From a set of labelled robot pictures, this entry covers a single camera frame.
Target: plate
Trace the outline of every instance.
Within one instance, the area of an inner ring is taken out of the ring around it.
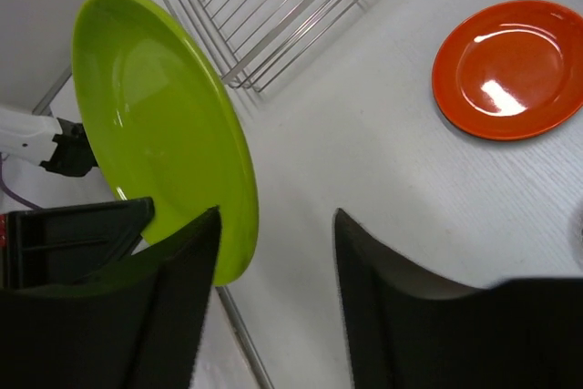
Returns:
[[[491,6],[444,41],[432,79],[437,105],[470,134],[549,131],[583,104],[583,18],[540,0]]]
[[[144,239],[162,241],[219,205],[214,283],[237,279],[257,241],[257,188],[229,97],[194,41],[150,0],[87,0],[72,69],[89,143],[115,196],[154,200]]]

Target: black clamp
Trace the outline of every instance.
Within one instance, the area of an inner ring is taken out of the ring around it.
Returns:
[[[63,133],[53,137],[57,144],[55,152],[49,161],[41,162],[40,166],[66,177],[83,177],[97,166],[83,124],[62,118],[57,120]]]

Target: green plate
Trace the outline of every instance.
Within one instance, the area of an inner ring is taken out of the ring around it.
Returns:
[[[154,200],[144,239],[157,243],[219,205],[214,283],[236,280],[255,251],[257,187],[239,121],[208,59],[150,0],[87,0],[72,51],[77,102],[107,183],[121,200]]]

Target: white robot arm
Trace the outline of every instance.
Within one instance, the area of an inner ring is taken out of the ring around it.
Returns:
[[[0,107],[0,151],[69,177],[97,165],[80,123],[6,107]]]

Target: orange plate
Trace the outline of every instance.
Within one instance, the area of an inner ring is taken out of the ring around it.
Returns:
[[[491,6],[444,41],[433,89],[444,115],[470,134],[542,134],[583,105],[583,18],[540,0]]]

